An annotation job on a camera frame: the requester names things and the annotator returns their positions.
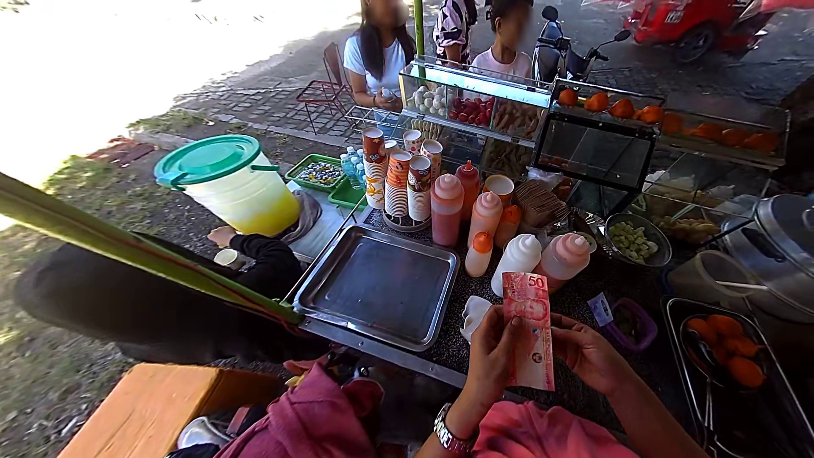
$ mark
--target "pot lid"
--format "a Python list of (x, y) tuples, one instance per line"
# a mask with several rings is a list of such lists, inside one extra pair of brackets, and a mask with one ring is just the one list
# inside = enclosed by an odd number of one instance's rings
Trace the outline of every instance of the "pot lid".
[(161, 186), (181, 189), (225, 177), (252, 163), (260, 142), (248, 135), (218, 135), (198, 140), (169, 153), (153, 169)]
[(792, 194), (763, 199), (757, 222), (789, 260), (814, 271), (814, 200)]

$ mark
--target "patterned shirt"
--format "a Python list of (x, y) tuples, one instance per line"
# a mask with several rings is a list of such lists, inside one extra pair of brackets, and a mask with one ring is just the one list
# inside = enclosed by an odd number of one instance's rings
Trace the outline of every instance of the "patterned shirt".
[(447, 59), (444, 50), (455, 43), (461, 45), (461, 61), (468, 64), (470, 57), (470, 18), (466, 13), (466, 4), (463, 0), (444, 0), (444, 5), (438, 11), (438, 20), (432, 37), (435, 39), (436, 54), (441, 59)]

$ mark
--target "hand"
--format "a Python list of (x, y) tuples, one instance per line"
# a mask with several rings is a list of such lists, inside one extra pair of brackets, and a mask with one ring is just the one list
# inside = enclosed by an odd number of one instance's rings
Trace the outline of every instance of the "hand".
[(611, 397), (638, 376), (599, 332), (559, 313), (551, 314), (554, 354), (582, 381)]
[(232, 237), (236, 236), (237, 234), (238, 233), (232, 226), (221, 226), (217, 229), (212, 229), (206, 238), (215, 242), (217, 246), (221, 248), (229, 248), (229, 242), (231, 242)]
[(503, 396), (509, 383), (514, 344), (522, 326), (518, 317), (504, 324), (503, 310), (492, 306), (472, 333), (466, 383), (447, 414), (447, 428), (455, 437), (471, 437), (492, 405)]
[(393, 95), (393, 100), (387, 101), (382, 89), (380, 87), (379, 92), (376, 93), (376, 107), (389, 112), (401, 112), (401, 99)]

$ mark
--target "wristwatch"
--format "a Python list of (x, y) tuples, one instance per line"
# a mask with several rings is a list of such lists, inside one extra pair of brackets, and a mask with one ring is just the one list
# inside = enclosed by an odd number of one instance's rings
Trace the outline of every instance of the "wristwatch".
[(438, 435), (438, 440), (441, 442), (441, 446), (452, 453), (469, 453), (472, 451), (472, 447), (475, 445), (475, 440), (478, 438), (478, 430), (475, 430), (475, 434), (472, 435), (472, 438), (469, 440), (459, 439), (453, 436), (452, 433), (449, 432), (447, 429), (446, 420), (447, 420), (447, 412), (449, 412), (449, 408), (452, 407), (452, 403), (446, 403), (441, 408), (441, 412), (438, 412), (438, 416), (435, 418), (435, 427), (433, 430), (435, 434)]

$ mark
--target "fifty peso bill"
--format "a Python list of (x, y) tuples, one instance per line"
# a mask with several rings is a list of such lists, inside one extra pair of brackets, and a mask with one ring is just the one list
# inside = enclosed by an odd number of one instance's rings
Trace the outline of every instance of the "fifty peso bill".
[(544, 275), (503, 273), (503, 317), (523, 318), (514, 348), (510, 386), (554, 391), (549, 288)]

